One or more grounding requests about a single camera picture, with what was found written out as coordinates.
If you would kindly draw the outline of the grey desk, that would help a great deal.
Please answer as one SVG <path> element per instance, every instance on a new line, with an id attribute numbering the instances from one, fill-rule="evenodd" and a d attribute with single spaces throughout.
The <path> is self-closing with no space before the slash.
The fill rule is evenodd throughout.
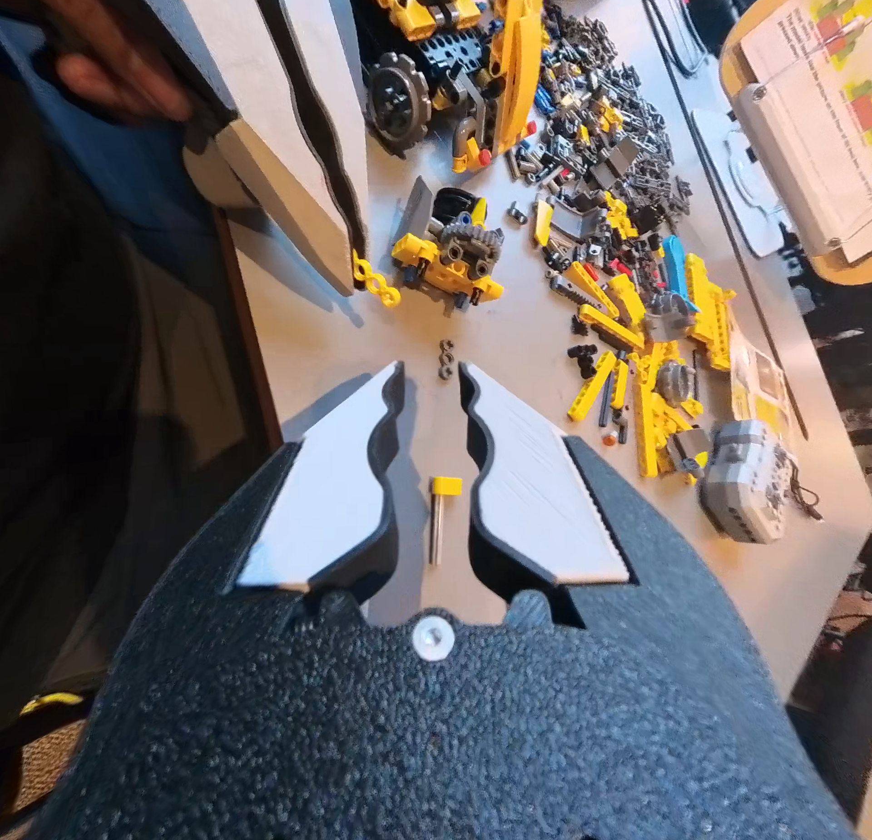
<path id="1" fill-rule="evenodd" d="M 692 185 L 691 213 L 681 220 L 679 235 L 704 259 L 715 283 L 736 291 L 733 311 L 741 332 L 784 370 L 801 485 L 819 495 L 822 521 L 791 503 L 781 541 L 768 547 L 731 542 L 714 529 L 680 476 L 639 476 L 634 438 L 606 448 L 597 410 L 582 423 L 567 420 L 582 384 L 566 355 L 581 340 L 570 330 L 574 305 L 549 288 L 529 226 L 505 217 L 512 202 L 528 209 L 536 193 L 510 179 L 503 158 L 462 186 L 485 196 L 488 223 L 506 233 L 496 268 L 505 291 L 499 301 L 464 312 L 414 289 L 404 289 L 393 310 L 365 292 L 342 299 L 267 216 L 255 210 L 227 213 L 256 335 L 249 348 L 265 375 L 263 409 L 284 440 L 296 440 L 367 376 L 395 359 L 404 361 L 401 448 L 389 471 L 400 556 L 390 583 L 372 600 L 370 615 L 392 625 L 419 609 L 443 606 L 471 623 L 499 621 L 505 604 L 478 581 L 467 557 L 471 485 L 478 470 L 466 453 L 459 380 L 438 378 L 440 341 L 452 339 L 458 360 L 472 362 L 557 427 L 582 436 L 675 523 L 724 586 L 787 700 L 870 531 L 862 468 L 779 257 L 754 257 L 728 213 L 719 211 L 725 199 L 706 178 L 641 0 L 565 0 L 562 7 L 605 23 L 619 61 L 636 67 L 644 97 L 664 116 L 676 170 Z M 429 563 L 434 476 L 463 479 L 461 496 L 443 497 L 439 567 Z"/>

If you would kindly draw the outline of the yellow holed beam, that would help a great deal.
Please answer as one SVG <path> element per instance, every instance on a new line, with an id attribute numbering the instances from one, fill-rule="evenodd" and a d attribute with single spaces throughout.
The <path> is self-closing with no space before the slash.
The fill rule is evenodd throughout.
<path id="1" fill-rule="evenodd" d="M 352 251 L 352 272 L 357 289 L 365 289 L 373 294 L 386 309 L 394 309 L 401 302 L 399 290 L 390 285 L 384 275 L 377 272 L 371 263 Z"/>

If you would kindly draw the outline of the sticker sheet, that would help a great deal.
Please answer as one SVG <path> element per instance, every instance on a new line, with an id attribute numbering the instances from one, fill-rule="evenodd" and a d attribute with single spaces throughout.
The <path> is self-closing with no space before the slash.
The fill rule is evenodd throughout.
<path id="1" fill-rule="evenodd" d="M 793 439 L 793 420 L 784 373 L 769 355 L 750 343 L 733 314 L 728 318 L 733 417 L 763 422 L 788 447 Z"/>

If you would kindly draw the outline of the person's left hand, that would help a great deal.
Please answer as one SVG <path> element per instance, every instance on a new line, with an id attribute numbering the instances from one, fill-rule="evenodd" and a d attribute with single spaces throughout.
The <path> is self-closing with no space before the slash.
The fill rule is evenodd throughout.
<path id="1" fill-rule="evenodd" d="M 60 28 L 55 71 L 81 100 L 130 121 L 191 119 L 190 95 L 169 62 L 105 0 L 2 0 L 2 11 Z"/>

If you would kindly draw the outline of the spread of yellow beams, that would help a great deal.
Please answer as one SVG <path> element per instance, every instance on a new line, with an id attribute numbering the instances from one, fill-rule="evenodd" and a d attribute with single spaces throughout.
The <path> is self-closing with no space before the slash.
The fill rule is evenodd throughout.
<path id="1" fill-rule="evenodd" d="M 699 425 L 697 369 L 682 353 L 694 314 L 681 296 L 660 290 L 645 301 L 626 275 L 599 283 L 576 261 L 548 277 L 550 289 L 575 304 L 599 339 L 595 376 L 581 377 L 567 420 L 582 423 L 597 410 L 601 437 L 614 427 L 618 445 L 635 437 L 640 476 L 682 473 L 689 483 L 700 480 L 711 442 Z"/>

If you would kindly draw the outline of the white stand base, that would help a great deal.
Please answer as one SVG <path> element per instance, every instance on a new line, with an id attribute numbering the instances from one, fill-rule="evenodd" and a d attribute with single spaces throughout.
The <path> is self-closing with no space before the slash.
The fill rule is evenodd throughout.
<path id="1" fill-rule="evenodd" d="M 691 120 L 747 248 L 758 259 L 782 249 L 790 219 L 739 123 L 699 107 Z"/>

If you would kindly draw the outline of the grey battery box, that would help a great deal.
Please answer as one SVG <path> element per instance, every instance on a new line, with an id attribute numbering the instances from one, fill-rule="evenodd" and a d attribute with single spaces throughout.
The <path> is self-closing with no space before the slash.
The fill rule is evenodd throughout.
<path id="1" fill-rule="evenodd" d="M 725 423 L 713 441 L 700 499 L 718 530 L 736 542 L 771 544 L 785 534 L 795 460 L 762 420 Z"/>

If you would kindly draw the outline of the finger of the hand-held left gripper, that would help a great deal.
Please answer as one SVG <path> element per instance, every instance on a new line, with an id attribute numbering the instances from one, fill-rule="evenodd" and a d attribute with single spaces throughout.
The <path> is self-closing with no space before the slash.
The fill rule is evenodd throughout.
<path id="1" fill-rule="evenodd" d="M 368 259 L 369 183 L 363 67 L 351 0 L 281 0 L 310 105 L 311 140 L 357 257 Z"/>
<path id="2" fill-rule="evenodd" d="M 182 0 L 236 118 L 217 148 L 302 257 L 340 295 L 354 292 L 352 241 L 303 136 L 291 83 L 256 0 Z"/>

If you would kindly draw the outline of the stack of yellow panels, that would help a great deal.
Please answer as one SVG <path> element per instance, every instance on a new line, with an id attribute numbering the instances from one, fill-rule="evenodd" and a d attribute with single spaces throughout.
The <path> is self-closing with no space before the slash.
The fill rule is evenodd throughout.
<path id="1" fill-rule="evenodd" d="M 703 344 L 709 365 L 727 373 L 732 366 L 728 304 L 736 293 L 715 284 L 703 258 L 694 253 L 685 257 L 684 274 L 688 299 L 697 308 L 690 336 Z"/>

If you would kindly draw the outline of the yellow brick vehicle model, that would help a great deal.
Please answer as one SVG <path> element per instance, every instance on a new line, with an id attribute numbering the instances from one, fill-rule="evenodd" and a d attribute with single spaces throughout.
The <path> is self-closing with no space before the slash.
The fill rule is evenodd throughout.
<path id="1" fill-rule="evenodd" d="M 365 118 L 391 154 L 454 123 L 452 171 L 474 172 L 535 133 L 543 0 L 351 0 Z"/>

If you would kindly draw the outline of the pile of grey track links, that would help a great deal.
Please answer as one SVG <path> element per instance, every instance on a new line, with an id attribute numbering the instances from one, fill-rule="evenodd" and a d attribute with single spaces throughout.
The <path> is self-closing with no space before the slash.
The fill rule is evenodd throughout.
<path id="1" fill-rule="evenodd" d="M 635 67 L 617 61 L 605 24 L 543 12 L 543 47 L 535 107 L 546 126 L 546 155 L 564 164 L 561 196 L 578 210 L 595 197 L 626 208 L 641 237 L 678 232 L 690 213 L 690 184 L 675 163 L 664 117 L 644 98 Z"/>

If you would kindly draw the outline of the blue brick separator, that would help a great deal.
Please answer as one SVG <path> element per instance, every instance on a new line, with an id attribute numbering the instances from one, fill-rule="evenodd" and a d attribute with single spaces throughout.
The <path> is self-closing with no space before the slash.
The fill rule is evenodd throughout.
<path id="1" fill-rule="evenodd" d="M 686 258 L 682 242 L 676 235 L 669 235 L 662 241 L 664 252 L 663 266 L 666 273 L 667 288 L 679 296 L 688 306 L 692 314 L 698 314 L 699 308 L 692 302 L 686 277 Z"/>

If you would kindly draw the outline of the black connector cluster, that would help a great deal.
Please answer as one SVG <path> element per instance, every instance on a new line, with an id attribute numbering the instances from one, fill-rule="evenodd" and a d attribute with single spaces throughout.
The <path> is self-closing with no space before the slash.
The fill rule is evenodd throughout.
<path id="1" fill-rule="evenodd" d="M 571 317 L 570 330 L 573 335 L 583 338 L 583 340 L 576 341 L 568 348 L 567 357 L 576 363 L 583 379 L 593 378 L 596 373 L 597 345 L 587 340 L 590 327 L 578 315 L 574 314 Z"/>

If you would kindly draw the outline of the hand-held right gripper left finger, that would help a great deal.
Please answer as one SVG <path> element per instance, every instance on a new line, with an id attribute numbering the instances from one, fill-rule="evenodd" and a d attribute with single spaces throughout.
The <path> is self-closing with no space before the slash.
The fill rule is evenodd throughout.
<path id="1" fill-rule="evenodd" d="M 235 586 L 377 593 L 387 584 L 398 563 L 387 471 L 405 397 L 405 364 L 393 361 L 290 445 Z"/>

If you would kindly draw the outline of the person's dark clothing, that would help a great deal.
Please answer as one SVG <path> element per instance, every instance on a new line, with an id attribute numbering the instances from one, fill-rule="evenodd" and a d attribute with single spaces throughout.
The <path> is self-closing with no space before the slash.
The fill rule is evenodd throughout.
<path id="1" fill-rule="evenodd" d="M 96 688 L 139 606 L 270 443 L 228 243 L 180 128 L 44 78 L 2 18 L 2 727 Z"/>

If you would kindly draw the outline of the yellow brick wheel subassembly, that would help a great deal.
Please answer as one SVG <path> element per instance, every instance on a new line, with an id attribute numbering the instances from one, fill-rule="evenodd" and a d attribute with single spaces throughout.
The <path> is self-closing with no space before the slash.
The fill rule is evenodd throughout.
<path id="1" fill-rule="evenodd" d="M 487 221 L 485 196 L 458 187 L 434 189 L 419 175 L 408 194 L 390 257 L 403 285 L 433 289 L 464 311 L 500 300 L 494 278 L 505 234 Z"/>

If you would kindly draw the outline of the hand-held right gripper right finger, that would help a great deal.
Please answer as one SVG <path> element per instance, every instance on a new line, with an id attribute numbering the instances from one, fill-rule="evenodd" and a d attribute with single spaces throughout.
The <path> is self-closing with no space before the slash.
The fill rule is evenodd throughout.
<path id="1" fill-rule="evenodd" d="M 568 435 L 471 362 L 460 363 L 466 450 L 478 468 L 470 551 L 551 587 L 626 584 L 629 569 Z"/>

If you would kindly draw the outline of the black office chair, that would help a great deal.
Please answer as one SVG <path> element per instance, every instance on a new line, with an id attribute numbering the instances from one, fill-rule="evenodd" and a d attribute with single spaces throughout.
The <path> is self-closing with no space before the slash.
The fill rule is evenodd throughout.
<path id="1" fill-rule="evenodd" d="M 1 834 L 23 835 L 48 802 L 79 745 L 94 691 L 41 693 L 1 735 Z"/>

